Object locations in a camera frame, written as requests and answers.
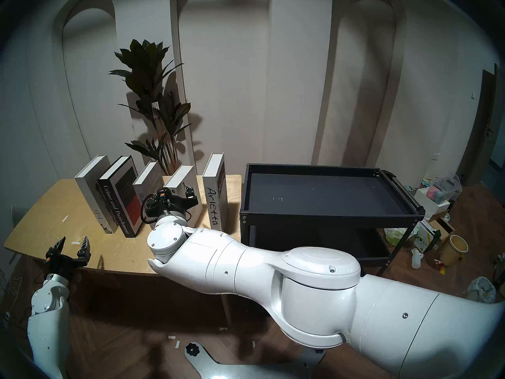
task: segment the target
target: black cart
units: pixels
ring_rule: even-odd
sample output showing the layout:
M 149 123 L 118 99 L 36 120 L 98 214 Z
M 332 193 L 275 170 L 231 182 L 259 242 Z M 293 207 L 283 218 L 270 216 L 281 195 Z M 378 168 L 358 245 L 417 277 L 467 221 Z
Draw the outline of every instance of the black cart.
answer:
M 241 241 L 273 251 L 319 246 L 353 255 L 381 275 L 425 211 L 380 168 L 248 164 Z M 407 228 L 392 253 L 377 228 Z

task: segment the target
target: plastic bag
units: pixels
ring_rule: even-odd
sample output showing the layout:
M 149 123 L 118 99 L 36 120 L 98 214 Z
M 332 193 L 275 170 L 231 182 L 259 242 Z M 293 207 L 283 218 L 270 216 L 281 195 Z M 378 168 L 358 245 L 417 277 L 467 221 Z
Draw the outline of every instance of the plastic bag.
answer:
M 494 303 L 496 289 L 486 277 L 477 277 L 468 286 L 465 299 L 481 303 Z
M 409 237 L 412 237 L 414 235 L 417 235 L 417 231 L 419 230 L 419 226 L 416 225 L 412 233 L 410 234 Z M 407 232 L 406 228 L 384 228 L 384 233 L 386 234 L 386 240 L 392 244 L 393 246 L 396 246 L 398 242 L 400 241 L 401 237 L 403 234 Z

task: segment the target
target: arched wall panel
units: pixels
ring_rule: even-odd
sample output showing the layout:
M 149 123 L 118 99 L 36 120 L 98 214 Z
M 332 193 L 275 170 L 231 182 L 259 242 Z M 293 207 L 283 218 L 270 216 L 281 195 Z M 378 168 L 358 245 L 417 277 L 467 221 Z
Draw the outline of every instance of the arched wall panel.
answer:
M 263 158 L 268 0 L 178 0 L 186 100 L 195 162 L 212 152 L 244 174 Z

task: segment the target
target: metal base plate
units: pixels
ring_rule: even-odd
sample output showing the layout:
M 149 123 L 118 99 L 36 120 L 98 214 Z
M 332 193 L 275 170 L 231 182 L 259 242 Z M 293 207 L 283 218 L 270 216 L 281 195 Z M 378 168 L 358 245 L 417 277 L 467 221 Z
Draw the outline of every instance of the metal base plate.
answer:
M 220 364 L 198 342 L 191 342 L 184 349 L 184 355 L 202 379 L 310 379 L 325 353 L 325 350 L 304 348 L 300 357 L 291 363 Z

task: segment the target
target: door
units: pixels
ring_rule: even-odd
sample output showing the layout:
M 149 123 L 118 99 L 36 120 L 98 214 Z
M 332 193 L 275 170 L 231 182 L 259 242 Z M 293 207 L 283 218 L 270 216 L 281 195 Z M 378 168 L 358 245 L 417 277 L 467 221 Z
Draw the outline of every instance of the door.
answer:
M 489 163 L 503 115 L 504 91 L 503 72 L 498 65 L 494 65 L 494 74 L 482 71 L 482 86 L 474 126 L 456 173 L 464 186 L 479 183 Z

